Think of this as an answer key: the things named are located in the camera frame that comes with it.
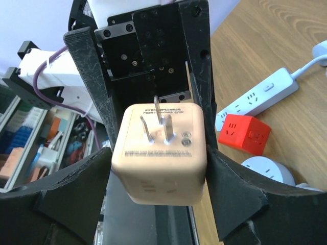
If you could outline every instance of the shelf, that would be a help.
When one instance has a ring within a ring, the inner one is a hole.
[[[97,122],[94,122],[94,126],[95,128],[97,128]],[[85,148],[85,152],[84,152],[84,156],[83,158],[89,156],[92,154],[93,152],[93,144],[97,145],[95,143],[95,137],[94,137],[94,132],[93,130],[89,133],[87,141],[86,141],[86,148]]]
[[[52,174],[52,173],[54,173],[54,172],[56,172],[56,171],[58,171],[60,169],[60,165],[61,165],[63,156],[65,154],[65,150],[66,150],[66,147],[67,147],[67,144],[68,144],[68,141],[69,141],[69,137],[71,135],[71,132],[72,132],[76,117],[77,117],[77,114],[72,113],[70,118],[69,118],[69,121],[67,123],[66,131],[65,131],[64,135],[62,136],[61,143],[60,143],[60,146],[59,146],[59,148],[61,150],[59,151],[59,155],[58,155],[58,158],[57,158],[56,165],[52,169],[52,171],[49,172],[49,174]]]
[[[37,139],[38,135],[40,134],[40,129],[41,129],[41,126],[43,124],[43,121],[45,119],[47,112],[48,111],[46,111],[46,110],[42,110],[39,117],[37,118],[37,124],[33,128],[32,133],[26,142],[26,145],[25,145],[23,153],[19,159],[19,162],[18,162],[13,174],[8,179],[8,181],[5,185],[5,189],[14,188],[16,185],[17,178],[22,175],[21,172],[23,172],[24,170],[26,171],[28,169],[28,166],[26,167],[25,162],[27,162],[27,161],[32,162],[34,156],[32,156],[33,158],[31,158],[31,155],[32,155],[31,153],[37,152],[37,149],[36,150],[33,149],[34,148],[33,146],[35,146],[34,142]]]
[[[4,112],[0,119],[0,132],[5,128],[7,122],[11,118],[12,114],[14,113],[15,109],[17,108],[18,104],[20,102],[20,98],[16,96],[13,101],[8,106],[7,110]]]

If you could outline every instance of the metal rod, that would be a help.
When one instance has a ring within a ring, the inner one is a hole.
[[[165,129],[166,141],[169,142],[174,137],[172,116],[168,114],[163,118],[163,128]]]
[[[144,118],[142,116],[140,116],[140,119],[141,119],[141,122],[142,122],[142,126],[143,126],[143,130],[144,130],[144,133],[147,135],[148,137],[148,141],[149,142],[152,142],[153,141],[153,138],[151,137],[150,133],[149,133],[149,129],[148,129],[148,126],[147,126],[147,123],[145,122]]]
[[[158,96],[154,97],[154,105],[155,105],[155,110],[157,112],[159,124],[161,125],[162,124],[162,116],[161,116]]]

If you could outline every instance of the wood grain surface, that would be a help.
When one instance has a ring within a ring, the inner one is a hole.
[[[279,68],[305,65],[324,40],[327,0],[241,0],[212,37],[218,111]],[[297,81],[297,92],[257,116],[272,128],[263,155],[287,166],[296,183],[327,190],[325,70],[314,65]],[[238,163],[251,157],[218,147]],[[222,244],[207,189],[194,213],[200,244]]]

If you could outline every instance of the white power strip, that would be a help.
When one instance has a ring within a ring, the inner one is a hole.
[[[290,73],[281,68],[257,84],[216,115],[216,130],[221,131],[228,114],[256,116],[299,88]]]

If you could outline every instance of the beige cube power adapter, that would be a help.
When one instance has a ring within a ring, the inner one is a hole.
[[[159,106],[155,97],[154,104],[126,109],[112,169],[135,203],[193,205],[202,197],[206,163],[201,107]]]

